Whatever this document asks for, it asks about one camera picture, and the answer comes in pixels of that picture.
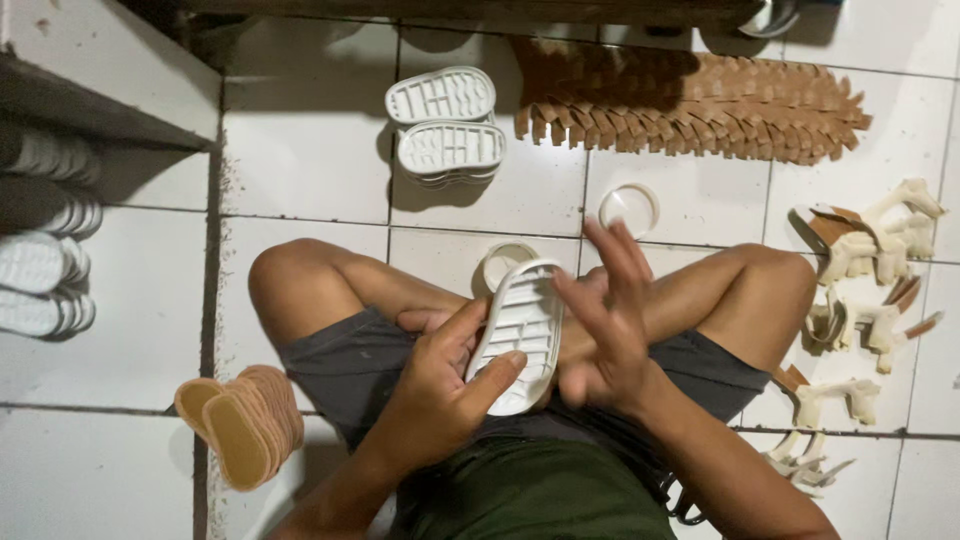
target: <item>leg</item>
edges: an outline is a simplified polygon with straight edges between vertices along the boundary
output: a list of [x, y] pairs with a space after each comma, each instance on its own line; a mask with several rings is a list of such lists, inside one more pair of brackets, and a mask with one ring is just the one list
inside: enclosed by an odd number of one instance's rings
[[311, 238], [274, 246], [250, 270], [250, 294], [275, 346], [376, 306], [390, 321], [411, 309], [455, 311], [467, 300], [374, 258]]
[[[815, 291], [815, 273], [803, 257], [743, 244], [656, 280], [644, 320], [651, 342], [695, 328], [747, 364], [773, 371]], [[577, 329], [572, 334], [582, 337]]]

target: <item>dirty floor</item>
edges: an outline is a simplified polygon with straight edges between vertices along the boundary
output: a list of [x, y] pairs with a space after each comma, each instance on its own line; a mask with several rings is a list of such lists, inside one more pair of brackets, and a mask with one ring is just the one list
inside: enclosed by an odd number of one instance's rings
[[[924, 289], [901, 323], [945, 309], [943, 326], [900, 349], [888, 376], [865, 352], [812, 356], [799, 342], [784, 365], [814, 383], [857, 377], [882, 386], [874, 426], [851, 420], [842, 402], [825, 406], [826, 465], [857, 459], [817, 501], [841, 536], [954, 535], [958, 20], [957, 2], [848, 2], [839, 19], [811, 17], [769, 42], [575, 24], [253, 22], [228, 54], [221, 159], [211, 167], [208, 155], [108, 151], [108, 175], [149, 181], [108, 197], [115, 203], [103, 228], [83, 243], [99, 308], [93, 328], [60, 343], [0, 334], [0, 537], [258, 538], [336, 466], [344, 456], [336, 433], [302, 394], [306, 448], [252, 493], [226, 489], [215, 468], [195, 470], [210, 462], [195, 460], [192, 432], [169, 411], [174, 390], [201, 366], [227, 379], [250, 364], [277, 364], [247, 294], [252, 260], [277, 243], [319, 238], [473, 296], [484, 292], [477, 264], [505, 240], [521, 239], [570, 272], [597, 265], [581, 219], [617, 183], [641, 182], [660, 198], [660, 223], [643, 248], [662, 276], [744, 242], [806, 254], [790, 208], [862, 209], [910, 177], [926, 178], [954, 213], [940, 220], [936, 257], [913, 262]], [[825, 27], [835, 27], [832, 38]], [[823, 63], [866, 92], [863, 108], [875, 119], [859, 148], [814, 167], [538, 147], [512, 137], [520, 79], [504, 33]], [[487, 186], [428, 192], [391, 183], [384, 91], [455, 64], [493, 79], [496, 122], [510, 135], [503, 166]], [[869, 278], [845, 286], [865, 301], [886, 292]], [[771, 386], [733, 424], [768, 450], [790, 419], [790, 403]], [[675, 530], [683, 540], [720, 538], [709, 524]]]

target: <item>grey shorts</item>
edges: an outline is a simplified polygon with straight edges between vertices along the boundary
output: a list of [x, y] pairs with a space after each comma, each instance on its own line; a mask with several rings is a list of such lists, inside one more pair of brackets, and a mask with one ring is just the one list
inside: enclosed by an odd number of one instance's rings
[[[352, 452], [390, 399], [415, 338], [368, 307], [280, 349], [287, 374], [343, 435]], [[667, 376], [727, 423], [763, 391], [771, 375], [688, 330], [650, 347]], [[555, 394], [541, 411], [488, 416], [476, 440], [490, 436], [553, 438], [600, 445], [658, 493], [666, 467], [643, 428], [614, 411], [567, 407]]]

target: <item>stack of insoles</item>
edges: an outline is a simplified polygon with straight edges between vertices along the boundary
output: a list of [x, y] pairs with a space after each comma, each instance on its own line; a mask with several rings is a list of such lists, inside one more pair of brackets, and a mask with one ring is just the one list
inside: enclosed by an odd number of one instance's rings
[[426, 189], [486, 184], [503, 160], [506, 136], [493, 125], [496, 91], [483, 71], [456, 66], [400, 81], [387, 90], [400, 133], [397, 162]]
[[823, 66], [511, 37], [516, 136], [617, 152], [722, 153], [812, 165], [857, 146], [871, 116]]
[[226, 384], [189, 380], [177, 389], [174, 405], [216, 453], [224, 480], [237, 491], [273, 478], [303, 445], [293, 386], [275, 367], [250, 366]]
[[88, 236], [103, 221], [84, 189], [101, 171], [78, 136], [0, 122], [0, 331], [64, 336], [93, 323], [80, 284], [90, 258], [71, 235]]
[[0, 330], [31, 337], [86, 330], [96, 308], [75, 284], [89, 271], [90, 257], [69, 236], [0, 236]]

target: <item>person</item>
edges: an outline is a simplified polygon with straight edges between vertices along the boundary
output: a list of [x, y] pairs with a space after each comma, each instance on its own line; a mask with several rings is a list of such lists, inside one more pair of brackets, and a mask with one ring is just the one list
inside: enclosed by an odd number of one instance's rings
[[402, 538], [673, 538], [668, 473], [728, 538], [837, 538], [726, 426], [799, 331], [810, 265], [747, 244], [654, 280], [622, 223], [584, 228], [604, 266], [582, 282], [553, 277], [572, 315], [556, 389], [508, 417], [486, 412], [523, 353], [463, 381], [490, 297], [314, 239], [260, 255], [261, 324], [350, 451], [271, 538], [362, 538], [395, 492]]

